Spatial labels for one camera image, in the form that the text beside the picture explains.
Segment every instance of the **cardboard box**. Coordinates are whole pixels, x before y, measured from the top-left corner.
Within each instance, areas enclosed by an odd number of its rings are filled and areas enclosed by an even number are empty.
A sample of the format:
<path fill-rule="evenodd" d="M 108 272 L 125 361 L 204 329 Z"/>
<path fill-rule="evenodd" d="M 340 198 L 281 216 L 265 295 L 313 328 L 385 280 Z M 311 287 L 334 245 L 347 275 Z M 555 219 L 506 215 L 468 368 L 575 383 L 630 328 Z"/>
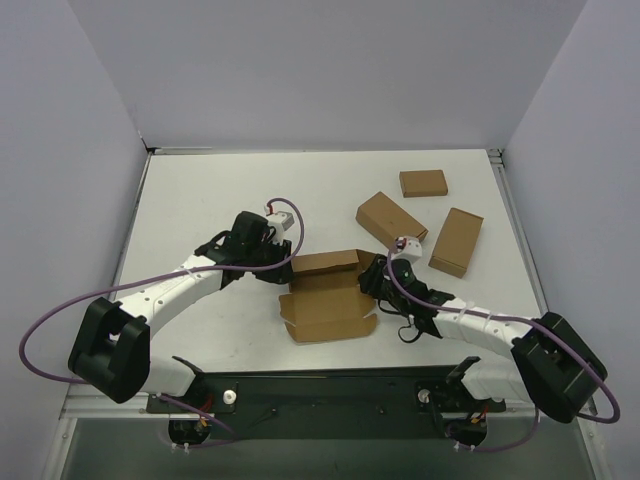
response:
<path fill-rule="evenodd" d="M 280 315 L 296 342 L 365 337 L 378 325 L 375 300 L 360 292 L 358 275 L 374 254 L 361 250 L 295 257 L 291 293 L 281 295 Z"/>
<path fill-rule="evenodd" d="M 378 192 L 358 207 L 356 221 L 371 235 L 391 248 L 396 238 L 416 237 L 424 240 L 428 230 L 397 203 Z"/>
<path fill-rule="evenodd" d="M 442 226 L 429 266 L 458 278 L 467 272 L 484 219 L 452 208 Z"/>
<path fill-rule="evenodd" d="M 404 198 L 438 197 L 449 193 L 442 170 L 400 172 L 400 187 Z"/>

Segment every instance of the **wall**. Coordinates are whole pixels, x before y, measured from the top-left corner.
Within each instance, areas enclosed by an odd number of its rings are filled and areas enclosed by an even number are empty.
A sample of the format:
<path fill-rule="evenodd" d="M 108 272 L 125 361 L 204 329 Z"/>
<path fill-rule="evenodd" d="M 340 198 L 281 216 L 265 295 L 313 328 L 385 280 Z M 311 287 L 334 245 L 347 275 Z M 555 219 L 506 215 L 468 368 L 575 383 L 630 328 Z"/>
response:
<path fill-rule="evenodd" d="M 146 158 L 64 0 L 0 2 L 0 478 L 34 479 L 66 385 L 30 374 L 18 342 L 37 316 L 109 283 Z M 28 345 L 65 374 L 80 311 Z"/>
<path fill-rule="evenodd" d="M 151 146 L 501 147 L 585 0 L 70 0 Z"/>
<path fill-rule="evenodd" d="M 638 478 L 640 3 L 589 0 L 506 149 L 542 285 L 609 368 L 618 478 Z M 599 401 L 603 414 L 610 410 Z"/>

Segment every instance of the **table top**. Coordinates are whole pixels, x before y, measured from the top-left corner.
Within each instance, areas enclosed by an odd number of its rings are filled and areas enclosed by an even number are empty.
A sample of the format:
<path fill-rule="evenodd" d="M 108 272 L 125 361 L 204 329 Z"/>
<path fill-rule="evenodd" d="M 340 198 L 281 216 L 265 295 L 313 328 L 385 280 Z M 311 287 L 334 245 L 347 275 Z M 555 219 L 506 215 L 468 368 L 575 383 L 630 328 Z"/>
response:
<path fill-rule="evenodd" d="M 444 171 L 449 194 L 403 198 L 399 172 L 429 169 Z M 173 270 L 194 248 L 230 228 L 240 211 L 263 214 L 272 197 L 288 198 L 300 208 L 306 226 L 301 254 L 350 248 L 386 253 L 355 221 L 358 206 L 380 190 L 429 229 L 423 258 L 414 265 L 429 287 L 492 311 L 539 315 L 484 150 L 153 156 L 120 282 Z M 427 265 L 451 207 L 485 219 L 463 279 Z M 292 230 L 295 244 L 297 227 Z M 463 342 L 426 335 L 404 344 L 396 332 L 406 320 L 381 312 L 368 337 L 296 344 L 280 317 L 278 296 L 286 292 L 286 286 L 248 274 L 176 317 L 154 337 L 152 352 L 183 357 L 205 371 L 446 365 L 469 355 L 504 361 Z"/>

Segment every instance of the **closed cardboard box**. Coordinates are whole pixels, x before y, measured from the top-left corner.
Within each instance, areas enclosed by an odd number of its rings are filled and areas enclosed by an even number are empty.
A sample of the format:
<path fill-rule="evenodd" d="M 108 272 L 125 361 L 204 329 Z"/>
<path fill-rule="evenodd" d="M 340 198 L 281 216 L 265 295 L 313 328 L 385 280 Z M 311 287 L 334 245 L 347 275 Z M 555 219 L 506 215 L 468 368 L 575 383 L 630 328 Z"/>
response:
<path fill-rule="evenodd" d="M 391 248 L 398 237 L 424 240 L 428 233 L 424 225 L 382 192 L 358 207 L 356 221 L 387 248 Z"/>
<path fill-rule="evenodd" d="M 301 255 L 292 261 L 294 279 L 281 295 L 280 315 L 296 342 L 364 337 L 378 324 L 375 300 L 360 292 L 358 275 L 373 261 L 362 250 Z"/>
<path fill-rule="evenodd" d="M 467 272 L 483 218 L 452 208 L 442 226 L 429 266 L 458 278 Z"/>
<path fill-rule="evenodd" d="M 437 197 L 449 193 L 442 170 L 400 172 L 400 187 L 405 198 Z"/>

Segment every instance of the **white knob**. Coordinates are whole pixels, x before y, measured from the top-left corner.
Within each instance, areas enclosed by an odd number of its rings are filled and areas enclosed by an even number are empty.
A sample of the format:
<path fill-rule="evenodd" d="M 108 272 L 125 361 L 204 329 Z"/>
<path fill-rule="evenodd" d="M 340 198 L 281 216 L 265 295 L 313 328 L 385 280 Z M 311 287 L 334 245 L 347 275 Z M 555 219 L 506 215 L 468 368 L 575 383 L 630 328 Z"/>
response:
<path fill-rule="evenodd" d="M 236 403 L 236 398 L 238 398 L 238 395 L 233 390 L 227 390 L 222 394 L 222 401 L 226 405 L 233 405 Z"/>

